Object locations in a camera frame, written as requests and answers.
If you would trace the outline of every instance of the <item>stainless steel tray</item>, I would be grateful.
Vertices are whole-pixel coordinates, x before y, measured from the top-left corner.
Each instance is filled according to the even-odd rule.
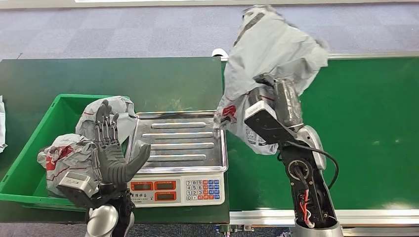
[[[224,172],[225,133],[214,130],[214,111],[137,113],[126,156],[138,140],[151,144],[150,158],[138,173]]]

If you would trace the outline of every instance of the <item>plastic bag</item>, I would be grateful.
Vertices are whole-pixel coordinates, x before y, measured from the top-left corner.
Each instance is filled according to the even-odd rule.
[[[68,171],[95,177],[91,144],[84,136],[66,134],[38,154],[37,161],[46,170],[46,188],[51,194],[64,197],[56,186]]]
[[[6,147],[6,111],[4,109],[3,96],[0,95],[0,153]]]
[[[266,100],[274,108],[273,90],[260,79],[288,79],[301,95],[320,68],[327,66],[328,54],[272,7],[249,8],[224,71],[224,95],[214,115],[214,128],[228,129],[257,154],[275,154],[277,144],[267,145],[244,124],[245,110],[257,100]]]
[[[93,129],[94,122],[96,121],[96,113],[104,100],[107,100],[109,105],[112,106],[112,114],[119,113],[117,121],[118,141],[122,144],[122,142],[124,142],[125,139],[131,135],[136,124],[134,103],[123,96],[113,96],[99,99],[87,105],[76,125],[76,134],[83,135],[90,140],[95,138]]]

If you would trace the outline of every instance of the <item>red wire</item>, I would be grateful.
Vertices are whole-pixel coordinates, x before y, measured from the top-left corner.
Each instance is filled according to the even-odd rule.
[[[300,207],[302,212],[304,213],[304,222],[307,222],[307,201],[308,201],[308,189],[305,190],[305,196],[304,196],[304,206],[302,205],[302,201],[300,202]]]

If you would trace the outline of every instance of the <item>green bin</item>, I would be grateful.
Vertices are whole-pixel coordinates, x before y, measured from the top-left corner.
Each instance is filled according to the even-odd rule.
[[[74,133],[85,107],[106,95],[60,94],[52,102],[25,147],[0,183],[0,200],[32,208],[79,210],[65,198],[48,197],[45,169],[37,154],[59,135]]]

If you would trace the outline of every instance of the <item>green table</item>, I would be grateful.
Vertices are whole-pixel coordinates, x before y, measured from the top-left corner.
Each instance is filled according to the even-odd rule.
[[[331,60],[302,95],[305,123],[318,131],[341,167],[331,190],[339,211],[417,213],[418,65],[417,57]],[[6,102],[9,147],[0,154],[0,177],[57,94],[127,95],[136,111],[214,109],[221,97],[222,66],[218,58],[3,60],[0,94]],[[154,208],[147,213],[151,222],[223,223],[228,208],[239,213],[292,209],[289,181],[276,157],[255,155],[231,134],[227,147],[229,203]],[[328,165],[327,181],[333,174]],[[0,208],[0,221],[82,219],[75,212],[25,209],[10,202],[0,202]],[[186,216],[180,216],[186,209]],[[148,217],[140,215],[139,222]]]
[[[0,94],[7,114],[8,147],[0,154],[0,177],[58,94],[127,95],[137,112],[211,110],[222,96],[221,78],[218,58],[3,60]],[[0,209],[0,222],[84,220],[81,212],[23,208],[13,202],[0,202]],[[228,223],[229,205],[226,201],[217,206],[139,208],[135,220]]]

